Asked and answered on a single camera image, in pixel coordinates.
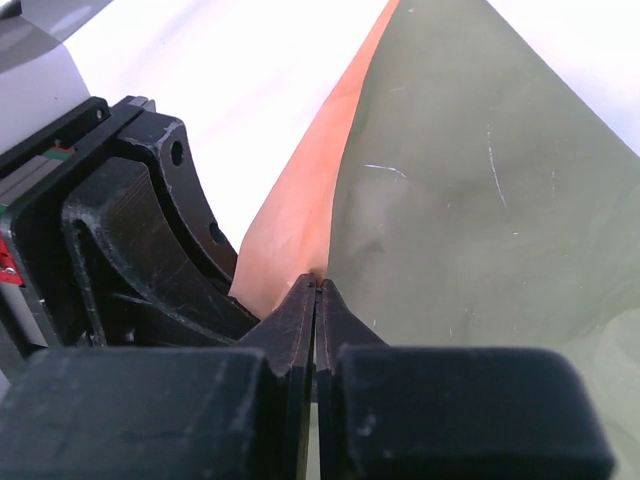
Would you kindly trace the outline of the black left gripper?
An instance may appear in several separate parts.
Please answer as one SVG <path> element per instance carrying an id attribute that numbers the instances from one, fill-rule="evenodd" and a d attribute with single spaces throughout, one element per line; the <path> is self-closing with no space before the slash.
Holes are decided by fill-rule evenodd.
<path id="1" fill-rule="evenodd" d="M 95 346 L 216 346 L 257 325 L 206 278 L 230 280 L 237 254 L 184 122 L 154 108 L 145 97 L 113 107 L 92 97 L 2 155 L 6 175 L 37 156 L 62 161 L 1 213 L 3 260 L 17 272 L 1 284 L 3 379 L 48 345 L 88 343 L 88 328 Z M 110 158 L 92 173 L 116 136 L 125 157 L 147 166 Z"/>

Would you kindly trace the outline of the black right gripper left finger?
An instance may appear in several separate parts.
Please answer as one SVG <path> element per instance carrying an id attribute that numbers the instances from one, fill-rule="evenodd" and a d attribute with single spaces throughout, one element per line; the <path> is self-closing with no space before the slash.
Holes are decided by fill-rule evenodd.
<path id="1" fill-rule="evenodd" d="M 1 404 L 5 479 L 302 479 L 316 279 L 231 347 L 36 354 Z"/>

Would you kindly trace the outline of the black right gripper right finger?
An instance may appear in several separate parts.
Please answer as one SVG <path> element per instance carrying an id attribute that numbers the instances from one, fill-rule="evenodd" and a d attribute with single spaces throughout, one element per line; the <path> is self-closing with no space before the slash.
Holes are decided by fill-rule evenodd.
<path id="1" fill-rule="evenodd" d="M 325 479 L 608 479 L 609 446 L 562 355 L 392 347 L 324 281 L 316 302 Z"/>

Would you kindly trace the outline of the green wrapping paper sheet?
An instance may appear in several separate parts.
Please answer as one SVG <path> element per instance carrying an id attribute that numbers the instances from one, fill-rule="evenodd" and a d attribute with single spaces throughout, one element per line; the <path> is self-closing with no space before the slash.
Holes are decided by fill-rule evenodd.
<path id="1" fill-rule="evenodd" d="M 242 242 L 270 314 L 333 280 L 386 341 L 567 355 L 639 475 L 639 159 L 484 1 L 392 1 Z"/>

